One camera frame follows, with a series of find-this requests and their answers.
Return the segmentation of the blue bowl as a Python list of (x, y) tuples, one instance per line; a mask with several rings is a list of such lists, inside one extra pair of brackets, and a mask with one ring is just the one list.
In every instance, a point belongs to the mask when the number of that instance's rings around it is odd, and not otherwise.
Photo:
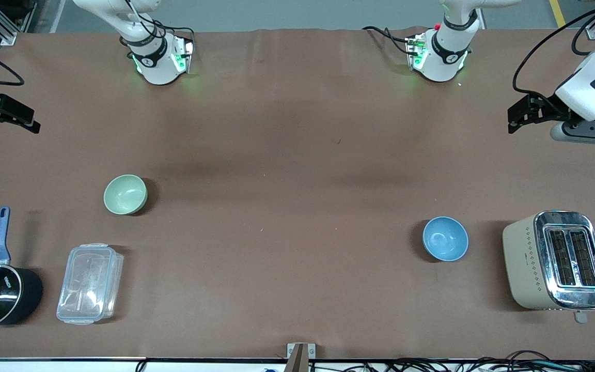
[(422, 244), (436, 260), (453, 262), (467, 254), (469, 235), (461, 222), (448, 216), (438, 216), (430, 219), (423, 228)]

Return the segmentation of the brown table cover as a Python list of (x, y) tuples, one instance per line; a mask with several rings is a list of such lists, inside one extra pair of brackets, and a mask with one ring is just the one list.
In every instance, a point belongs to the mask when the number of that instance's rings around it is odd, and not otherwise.
[[(546, 30), (483, 30), (455, 80), (408, 70), (378, 35), (256, 30), (196, 37), (192, 74), (144, 81), (113, 34), (21, 35), (1, 87), (35, 110), (0, 124), (12, 263), (44, 294), (0, 327), (0, 357), (258, 357), (311, 342), (324, 358), (595, 359), (595, 312), (529, 311), (510, 294), (502, 231), (548, 209), (595, 227), (595, 145), (550, 124), (506, 132), (514, 70)], [(147, 202), (109, 212), (109, 182)], [(427, 222), (461, 222), (443, 262)], [(71, 250), (124, 256), (114, 314), (57, 319)]]

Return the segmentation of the left base metal connector plate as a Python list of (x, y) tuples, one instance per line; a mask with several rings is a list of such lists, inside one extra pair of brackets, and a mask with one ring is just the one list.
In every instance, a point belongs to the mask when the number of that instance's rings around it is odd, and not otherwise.
[(404, 44), (410, 70), (421, 72), (428, 56), (426, 33), (405, 38)]

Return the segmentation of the cream and chrome toaster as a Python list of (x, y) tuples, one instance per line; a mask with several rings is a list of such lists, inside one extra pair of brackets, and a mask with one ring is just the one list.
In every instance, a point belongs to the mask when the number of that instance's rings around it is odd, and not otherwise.
[(595, 230), (571, 210), (544, 210), (502, 233), (509, 288), (519, 306), (572, 311), (585, 323), (595, 311)]

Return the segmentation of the base metal connector plate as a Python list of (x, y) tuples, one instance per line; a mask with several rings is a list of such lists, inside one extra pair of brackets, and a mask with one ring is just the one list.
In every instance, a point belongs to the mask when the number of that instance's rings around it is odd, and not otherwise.
[(173, 36), (173, 52), (171, 59), (179, 73), (189, 73), (192, 54), (194, 53), (194, 41), (182, 36)]
[(421, 72), (428, 56), (426, 33), (405, 38), (404, 44), (410, 70)]

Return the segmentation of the light green ribbed bowl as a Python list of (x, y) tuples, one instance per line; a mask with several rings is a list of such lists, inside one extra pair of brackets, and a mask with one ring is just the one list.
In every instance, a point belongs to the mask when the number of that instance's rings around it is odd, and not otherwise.
[(132, 174), (111, 180), (103, 193), (106, 209), (116, 215), (131, 215), (139, 212), (147, 202), (148, 191), (144, 180)]

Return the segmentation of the right base metal connector plate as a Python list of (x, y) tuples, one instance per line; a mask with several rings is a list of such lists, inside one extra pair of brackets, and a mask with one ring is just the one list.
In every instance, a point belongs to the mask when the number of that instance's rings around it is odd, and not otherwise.
[(173, 52), (171, 59), (179, 73), (189, 73), (192, 54), (194, 53), (194, 41), (182, 36), (173, 36)]

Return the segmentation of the metal table edge bracket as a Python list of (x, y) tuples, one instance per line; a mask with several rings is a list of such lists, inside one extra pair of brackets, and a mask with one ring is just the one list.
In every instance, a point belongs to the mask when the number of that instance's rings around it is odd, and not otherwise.
[(311, 361), (316, 358), (315, 343), (288, 343), (284, 372), (312, 372)]

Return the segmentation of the clear plastic food container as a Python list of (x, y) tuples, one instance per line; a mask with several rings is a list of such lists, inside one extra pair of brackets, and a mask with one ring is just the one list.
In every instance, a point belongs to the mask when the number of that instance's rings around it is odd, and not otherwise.
[(73, 248), (57, 302), (57, 319), (85, 326), (111, 318), (123, 263), (124, 256), (106, 243), (87, 243)]

